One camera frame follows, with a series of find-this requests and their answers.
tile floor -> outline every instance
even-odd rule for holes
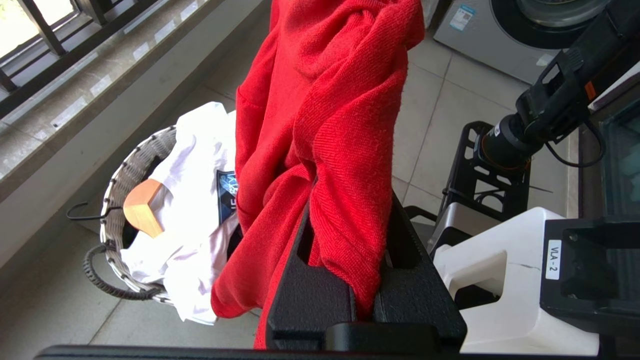
[[[209,101],[234,110],[235,88],[267,26],[266,19],[258,24],[165,125]],[[405,205],[437,212],[462,127],[475,120],[496,123],[513,112],[515,99],[527,85],[430,38],[411,50],[409,59],[394,135],[393,187]],[[566,144],[560,150],[566,153]],[[531,206],[564,214],[566,169],[546,151],[536,155],[532,169],[532,185],[554,193],[536,194]],[[98,244],[96,232],[96,224],[87,228],[69,224],[32,269],[0,295],[0,357],[31,359],[39,350],[61,343],[251,347],[259,312],[206,327],[182,323],[170,306],[120,301],[94,288],[84,278],[81,262],[84,253]],[[98,261],[97,268],[109,282],[119,283],[105,263]]]

wooden hanger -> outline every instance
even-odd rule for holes
[[[122,206],[129,223],[152,238],[164,231],[149,206],[162,186],[156,180],[144,180],[129,192]]]

wicker basket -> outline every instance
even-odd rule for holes
[[[84,259],[84,272],[94,285],[112,296],[128,300],[153,299],[163,304],[173,305],[164,286],[145,284],[135,281],[131,277],[127,265],[122,262],[120,257],[120,249],[123,247],[122,229],[126,219],[123,211],[114,211],[114,209],[122,208],[127,194],[142,182],[154,158],[157,156],[164,160],[174,145],[175,126],[160,130],[141,142],[113,174],[104,194],[104,205],[101,211],[101,216],[104,218],[100,220],[101,244],[87,253]],[[121,290],[107,284],[96,274],[93,268],[93,257],[99,253],[106,254],[107,262],[111,265],[114,273],[132,291]]]

red sweater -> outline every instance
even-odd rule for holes
[[[346,281],[359,317],[370,315],[407,50],[423,26],[419,0],[273,0],[269,35],[236,97],[244,238],[211,294],[221,317],[264,309],[257,348],[307,201],[309,265]]]

black cable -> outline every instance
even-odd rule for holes
[[[545,145],[547,146],[547,149],[549,149],[549,151],[551,152],[551,155],[553,155],[558,161],[560,161],[561,163],[563,163],[563,164],[565,164],[567,166],[577,167],[577,168],[590,167],[592,165],[597,164],[600,160],[602,160],[602,158],[604,157],[605,152],[607,152],[607,145],[604,142],[604,138],[602,137],[602,134],[600,133],[600,130],[598,130],[598,128],[595,127],[588,120],[584,124],[587,125],[587,128],[591,131],[593,136],[596,137],[596,140],[598,141],[598,146],[600,146],[600,154],[598,155],[597,159],[595,159],[595,160],[591,160],[591,161],[586,162],[586,163],[570,163],[569,161],[566,161],[565,159],[562,159],[560,157],[560,155],[558,155],[558,153],[554,150],[554,148],[551,147],[551,145],[549,145],[548,142],[545,143]]]

